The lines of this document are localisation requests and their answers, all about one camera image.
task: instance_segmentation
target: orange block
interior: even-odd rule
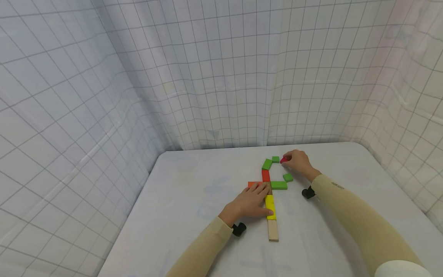
[[[259,185],[261,185],[262,182],[248,182],[248,187],[252,187],[255,183],[258,183]]]
[[[263,179],[263,182],[270,182],[271,177],[269,177],[269,170],[262,170],[261,171],[261,178]]]

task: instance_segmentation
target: black clip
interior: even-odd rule
[[[309,199],[315,196],[315,191],[309,186],[309,188],[302,190],[304,198]]]
[[[246,230],[246,225],[243,224],[242,222],[240,222],[238,224],[238,226],[234,224],[232,226],[232,228],[234,229],[234,230],[232,230],[232,233],[234,234],[234,236],[240,237],[241,234],[243,233],[243,231]]]

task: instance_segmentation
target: white object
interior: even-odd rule
[[[443,236],[361,145],[344,142],[166,152],[152,170],[99,277],[164,276],[181,253],[248,181],[261,180],[266,158],[304,150],[314,167],[367,201],[414,249],[433,276],[443,276]],[[285,169],[272,164],[271,180]],[[269,242],[266,218],[245,218],[208,276],[367,277],[357,245],[328,209],[301,191],[293,174],[273,191],[279,242]]]
[[[432,277],[422,266],[410,261],[387,261],[379,266],[375,277]]]

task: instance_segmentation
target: left hand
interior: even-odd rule
[[[227,204],[218,217],[229,227],[242,216],[273,215],[270,209],[260,207],[264,197],[269,192],[269,185],[255,183],[251,188],[245,188],[231,203]]]

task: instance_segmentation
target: hand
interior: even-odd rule
[[[300,173],[311,183],[318,175],[322,174],[320,171],[312,167],[309,158],[304,151],[295,149],[284,154],[283,157],[288,158],[289,161],[283,162],[281,165]]]
[[[231,203],[227,204],[218,217],[229,227],[242,216],[273,215],[273,211],[261,208],[260,204],[269,192],[268,183],[255,183],[251,188],[245,188]]]

